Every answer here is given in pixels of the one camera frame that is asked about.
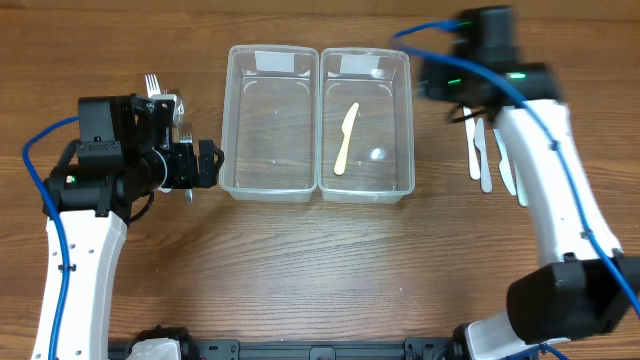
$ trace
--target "plastic cutlery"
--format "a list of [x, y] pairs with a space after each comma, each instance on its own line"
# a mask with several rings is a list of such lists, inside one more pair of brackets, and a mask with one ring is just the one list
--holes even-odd
[[482, 191], [491, 192], [491, 172], [489, 172], [489, 158], [487, 157], [487, 144], [484, 140], [484, 121], [478, 119], [476, 123], [476, 132], [473, 138], [478, 150], [480, 150], [480, 187]]
[[[464, 116], [471, 115], [471, 109], [463, 107], [462, 113]], [[478, 180], [480, 179], [480, 166], [478, 165], [476, 149], [473, 146], [473, 137], [476, 130], [476, 123], [473, 118], [465, 120], [464, 127], [467, 130], [467, 147], [469, 148], [469, 175], [473, 180]]]
[[496, 137], [496, 142], [498, 143], [498, 149], [500, 150], [500, 165], [498, 168], [500, 169], [500, 176], [502, 176], [502, 181], [504, 182], [504, 186], [509, 190], [509, 194], [516, 194], [516, 186], [513, 184], [513, 175], [511, 175], [511, 165], [509, 165], [509, 156], [507, 155], [507, 147], [504, 145], [504, 141], [502, 141], [502, 137], [500, 137], [500, 131], [498, 129], [493, 129], [493, 134]]
[[351, 105], [351, 109], [347, 112], [347, 116], [344, 117], [342, 122], [342, 133], [344, 134], [344, 140], [342, 140], [342, 146], [336, 159], [336, 165], [333, 167], [333, 172], [336, 175], [344, 174], [344, 170], [347, 167], [347, 153], [349, 151], [349, 139], [351, 139], [351, 130], [353, 129], [353, 122], [356, 119], [358, 108], [360, 105], [354, 103]]
[[522, 184], [522, 177], [520, 171], [518, 171], [518, 164], [513, 163], [513, 167], [516, 169], [516, 186], [518, 187], [518, 202], [520, 206], [529, 206], [529, 198], [527, 198], [527, 192], [524, 190], [524, 184]]

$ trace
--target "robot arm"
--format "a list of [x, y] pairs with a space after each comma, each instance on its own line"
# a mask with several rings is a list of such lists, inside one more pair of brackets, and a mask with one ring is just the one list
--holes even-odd
[[[535, 100], [528, 105], [539, 114], [554, 138], [560, 142], [578, 187], [588, 223], [600, 247], [611, 258], [622, 254], [620, 242], [604, 221], [589, 187], [571, 136], [567, 106], [554, 100]], [[476, 360], [502, 359], [526, 351], [538, 342], [554, 344], [569, 341], [569, 338], [579, 338], [582, 336], [581, 332], [587, 336], [593, 335], [591, 332], [607, 332], [606, 328], [598, 326], [606, 325], [607, 322], [617, 323], [626, 309], [623, 307], [612, 311], [604, 321], [597, 320], [602, 316], [598, 313], [576, 310], [580, 301], [588, 303], [598, 300], [597, 297], [581, 297], [580, 292], [586, 290], [585, 285], [589, 285], [589, 278], [581, 271], [582, 264], [598, 263], [599, 257], [591, 244], [581, 236], [583, 226], [559, 158], [549, 148], [540, 126], [524, 109], [503, 108], [497, 115], [495, 125], [518, 164], [523, 174], [524, 186], [530, 194], [530, 212], [538, 239], [539, 265], [543, 269], [546, 266], [555, 267], [558, 271], [556, 280], [565, 282], [565, 285], [556, 284], [555, 281], [540, 282], [539, 275], [532, 275], [537, 282], [525, 281], [524, 285], [524, 294], [531, 298], [514, 294], [513, 292], [521, 291], [521, 286], [516, 286], [511, 299], [508, 297], [507, 300], [508, 308], [510, 303], [512, 305], [508, 309], [511, 312], [502, 311], [487, 320], [469, 325], [465, 331], [465, 340], [470, 358]], [[590, 285], [598, 284], [591, 280]], [[549, 296], [556, 298], [545, 301]], [[568, 306], [570, 309], [562, 309], [561, 306]], [[562, 313], [555, 314], [556, 310], [561, 310]], [[527, 315], [531, 312], [534, 313], [533, 317]], [[514, 325], [520, 336], [529, 342], [516, 334]]]
[[[520, 62], [512, 22], [509, 7], [463, 11], [453, 22], [457, 25], [447, 24], [458, 35], [452, 53], [508, 82], [528, 99], [518, 104], [530, 108], [542, 124], [527, 109], [514, 107], [514, 99], [496, 83], [486, 81], [485, 75], [478, 76], [480, 71], [470, 73], [461, 70], [466, 65], [425, 60], [421, 82], [424, 95], [459, 106], [484, 107], [489, 121], [500, 130], [529, 196], [540, 265], [539, 270], [510, 286], [505, 311], [456, 329], [447, 360], [502, 359], [522, 355], [538, 344], [611, 332], [630, 304], [610, 272], [611, 261], [633, 292], [640, 289], [640, 258], [623, 256], [619, 241], [598, 209], [557, 83], [544, 64]], [[572, 191], [558, 149], [562, 150], [577, 194]], [[574, 195], [580, 199], [584, 218]], [[587, 224], [588, 234], [584, 230]], [[595, 250], [589, 237], [595, 239], [603, 254]]]
[[[113, 280], [133, 202], [152, 196], [156, 189], [190, 192], [217, 182], [224, 157], [213, 141], [201, 140], [197, 157], [190, 141], [173, 139], [173, 130], [182, 121], [181, 104], [172, 94], [83, 98], [78, 103], [81, 139], [71, 143], [72, 151], [65, 151], [45, 180], [60, 213], [71, 259], [67, 311], [56, 351], [60, 359], [107, 359]], [[78, 164], [69, 165], [74, 150]], [[47, 232], [47, 282], [32, 359], [50, 357], [63, 281], [60, 243], [51, 220]], [[156, 351], [170, 353], [173, 347], [179, 353], [176, 344], [165, 341]], [[151, 358], [163, 357], [155, 353]]]

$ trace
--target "green led light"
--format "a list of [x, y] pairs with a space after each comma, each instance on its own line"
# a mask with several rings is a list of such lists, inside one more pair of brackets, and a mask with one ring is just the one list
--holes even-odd
[[507, 75], [509, 75], [511, 79], [524, 79], [527, 77], [525, 73], [508, 73]]

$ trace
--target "clear plastic container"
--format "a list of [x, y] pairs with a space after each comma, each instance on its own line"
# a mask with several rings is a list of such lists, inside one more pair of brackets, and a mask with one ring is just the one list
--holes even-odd
[[306, 202], [317, 186], [318, 52], [239, 45], [229, 52], [220, 186], [237, 200]]
[[[408, 56], [382, 49], [326, 49], [320, 61], [322, 115], [317, 173], [325, 200], [393, 203], [415, 187], [413, 110]], [[359, 103], [346, 169], [333, 168], [342, 123]]]

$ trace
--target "wood grain surface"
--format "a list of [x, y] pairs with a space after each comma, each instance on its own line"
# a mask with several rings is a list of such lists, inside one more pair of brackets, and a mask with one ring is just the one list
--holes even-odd
[[[389, 46], [423, 17], [0, 11], [0, 358], [27, 359], [46, 272], [42, 201], [23, 144], [74, 115], [81, 96], [144, 93], [143, 75], [179, 88], [198, 138], [220, 140], [227, 55], [236, 44]], [[523, 20], [528, 60], [557, 71], [593, 191], [629, 254], [640, 254], [640, 23]], [[449, 38], [414, 41], [446, 51]], [[162, 324], [200, 338], [400, 340], [448, 336], [504, 307], [507, 286], [536, 269], [527, 210], [498, 175], [471, 181], [463, 126], [449, 105], [414, 99], [416, 189], [397, 205], [234, 201], [173, 192], [129, 230], [116, 272], [110, 336]], [[69, 126], [32, 159], [45, 176]], [[640, 322], [560, 346], [572, 359], [640, 358]]]

